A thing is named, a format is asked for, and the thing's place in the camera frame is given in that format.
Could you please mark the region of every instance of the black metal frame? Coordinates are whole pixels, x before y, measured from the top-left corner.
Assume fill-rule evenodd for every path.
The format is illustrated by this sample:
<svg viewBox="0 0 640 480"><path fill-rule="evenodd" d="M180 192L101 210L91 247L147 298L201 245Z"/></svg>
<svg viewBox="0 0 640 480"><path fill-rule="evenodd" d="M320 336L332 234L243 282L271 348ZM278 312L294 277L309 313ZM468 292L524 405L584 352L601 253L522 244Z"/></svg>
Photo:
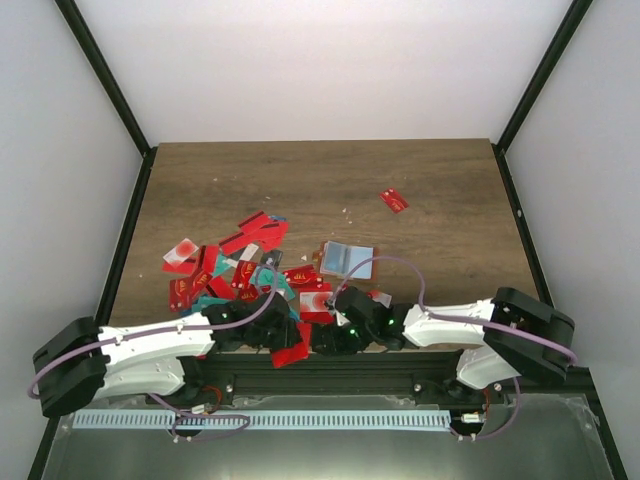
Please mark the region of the black metal frame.
<svg viewBox="0 0 640 480"><path fill-rule="evenodd" d="M149 146L75 1L55 0L55 2L143 158L138 180L96 313L96 321L100 325L106 325L115 301L157 148ZM527 227L522 206L518 200L505 154L591 3L592 0L573 1L504 133L497 145L493 145L496 162L504 182L509 204L513 210L514 219L539 298L549 305L553 305L551 294ZM278 371L271 367L270 362L268 362L269 359L264 358L264 356L220 355L215 361L215 368L210 369L205 374L209 375L212 381L231 383L236 394L257 392L262 394L269 392L272 394L380 393L382 389L387 394L407 393L415 397L416 392L413 387L416 383L420 381L428 383L443 379L443 372L448 368L452 355L435 352L432 354L387 353L384 355L359 355L341 359L314 356L304 364L296 364L292 368ZM318 372L325 371L331 372L330 375L318 378ZM614 477L617 480L627 478L588 369L570 369L566 383L559 388L540 388L526 380L522 381L522 388L525 393L584 394L592 412L599 418L598 432L605 447ZM429 389L426 388L420 395L428 394ZM47 424L28 477L29 480L42 478L58 423L59 419L51 419Z"/></svg>

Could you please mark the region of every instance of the white wall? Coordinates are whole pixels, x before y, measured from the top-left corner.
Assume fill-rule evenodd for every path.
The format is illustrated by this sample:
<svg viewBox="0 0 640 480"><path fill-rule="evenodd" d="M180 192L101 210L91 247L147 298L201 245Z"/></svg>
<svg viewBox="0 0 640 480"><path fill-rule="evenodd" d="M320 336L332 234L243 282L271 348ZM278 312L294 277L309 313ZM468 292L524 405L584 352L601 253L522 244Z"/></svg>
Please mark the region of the white wall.
<svg viewBox="0 0 640 480"><path fill-rule="evenodd" d="M31 355L95 312L140 157L53 1L0 4L0 478L46 420Z"/></svg>
<svg viewBox="0 0 640 480"><path fill-rule="evenodd" d="M593 2L507 156L554 301L640 478L640 2Z"/></svg>
<svg viewBox="0 0 640 480"><path fill-rule="evenodd" d="M78 0L153 144L490 137L569 0Z"/></svg>

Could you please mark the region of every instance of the red wire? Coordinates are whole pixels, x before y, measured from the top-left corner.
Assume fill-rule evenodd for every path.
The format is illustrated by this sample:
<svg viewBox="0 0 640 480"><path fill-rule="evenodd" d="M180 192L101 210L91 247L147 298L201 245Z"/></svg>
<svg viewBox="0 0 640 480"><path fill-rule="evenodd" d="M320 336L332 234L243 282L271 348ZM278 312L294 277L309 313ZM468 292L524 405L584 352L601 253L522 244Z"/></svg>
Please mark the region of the red wire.
<svg viewBox="0 0 640 480"><path fill-rule="evenodd" d="M487 400L487 408L484 409L484 421L489 420L489 405L491 405L491 401L489 400L489 389L485 388L484 390L484 398Z"/></svg>
<svg viewBox="0 0 640 480"><path fill-rule="evenodd" d="M217 412L218 409L220 408L220 404L222 403L222 392L220 391L220 389L218 387L214 387L213 385L205 385L204 387L202 387L202 391L214 392L216 394L218 401L216 402L216 405L213 407L213 409L207 413Z"/></svg>

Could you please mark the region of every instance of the wooden table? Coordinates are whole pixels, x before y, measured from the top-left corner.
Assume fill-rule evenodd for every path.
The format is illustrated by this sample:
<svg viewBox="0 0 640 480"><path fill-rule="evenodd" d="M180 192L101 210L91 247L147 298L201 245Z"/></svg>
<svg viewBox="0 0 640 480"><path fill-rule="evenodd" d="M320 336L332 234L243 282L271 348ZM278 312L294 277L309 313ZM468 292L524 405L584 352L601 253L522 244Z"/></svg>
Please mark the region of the wooden table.
<svg viewBox="0 0 640 480"><path fill-rule="evenodd" d="M407 210L380 200L389 187ZM289 221L281 269L335 240L415 263L427 304L473 302L500 286L535 296L487 140L162 144L110 325L176 318L162 256L185 237L216 244L257 210ZM418 286L406 266L378 266L375 288L394 301L415 302Z"/></svg>

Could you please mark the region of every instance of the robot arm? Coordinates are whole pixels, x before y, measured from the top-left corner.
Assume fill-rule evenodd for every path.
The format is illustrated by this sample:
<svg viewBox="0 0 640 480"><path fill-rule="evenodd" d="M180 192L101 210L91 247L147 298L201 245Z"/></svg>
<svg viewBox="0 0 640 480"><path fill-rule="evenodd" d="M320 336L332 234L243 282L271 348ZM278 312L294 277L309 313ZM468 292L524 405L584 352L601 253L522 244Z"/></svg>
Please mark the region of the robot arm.
<svg viewBox="0 0 640 480"><path fill-rule="evenodd" d="M569 317L512 288L500 288L492 299L429 307L423 312L413 304L386 308L356 288L347 287L337 295L335 308L342 323L338 328L355 333L361 345L376 341L390 350L465 345L456 379L476 390L520 375L540 384L561 384L570 363L562 353L504 328L528 332L567 349L573 338L574 323ZM465 323L466 318L474 323ZM500 324L506 333L478 322ZM340 340L345 335L336 332L334 337Z"/></svg>
<svg viewBox="0 0 640 480"><path fill-rule="evenodd" d="M192 398L202 386L196 358L241 345L291 348L301 341L280 295L253 322L239 328L212 331L216 325L247 318L267 296L246 304L236 300L207 307L179 320L140 327L97 327L92 318L72 322L33 357L36 372L78 347L116 339L61 363L38 382L45 416L61 416L91 401L116 395L156 393ZM355 354L371 342L390 350L421 348L435 344L463 344L456 380L478 390L506 378L523 375L538 383L564 381L569 360L535 342L471 323L453 323L442 316L485 320L523 329L567 348L573 322L553 308L513 289L500 289L491 300L468 305L430 308L395 304L385 307L355 287L341 291L335 302L338 322L314 325L312 349L324 355ZM148 332L166 327L166 333ZM192 330L186 327L202 327Z"/></svg>

